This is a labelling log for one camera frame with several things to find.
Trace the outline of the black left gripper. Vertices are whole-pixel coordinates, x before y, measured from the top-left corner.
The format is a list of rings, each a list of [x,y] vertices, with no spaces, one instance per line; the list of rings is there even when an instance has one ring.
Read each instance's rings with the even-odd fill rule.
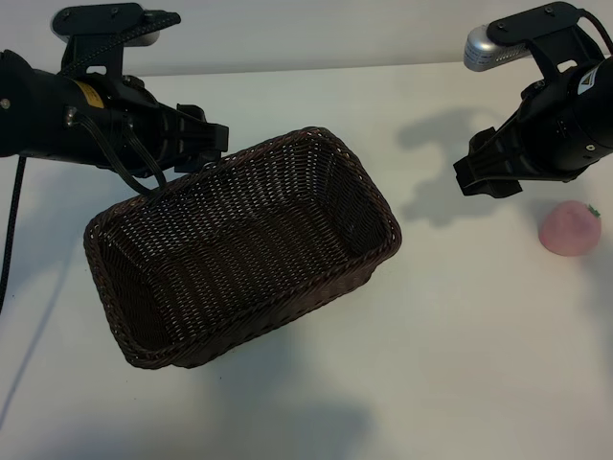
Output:
[[[195,173],[212,161],[212,150],[228,149],[227,126],[208,122],[197,105],[158,102],[136,77],[104,77],[102,100],[110,111],[103,136],[116,162],[134,177],[168,169]]]

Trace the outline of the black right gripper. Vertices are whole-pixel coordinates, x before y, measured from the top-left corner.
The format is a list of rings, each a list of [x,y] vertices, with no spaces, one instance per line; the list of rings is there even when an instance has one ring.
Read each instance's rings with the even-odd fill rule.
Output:
[[[578,177],[578,121],[572,79],[540,80],[521,94],[499,128],[476,133],[453,167],[464,196],[509,197],[523,181],[569,182]]]

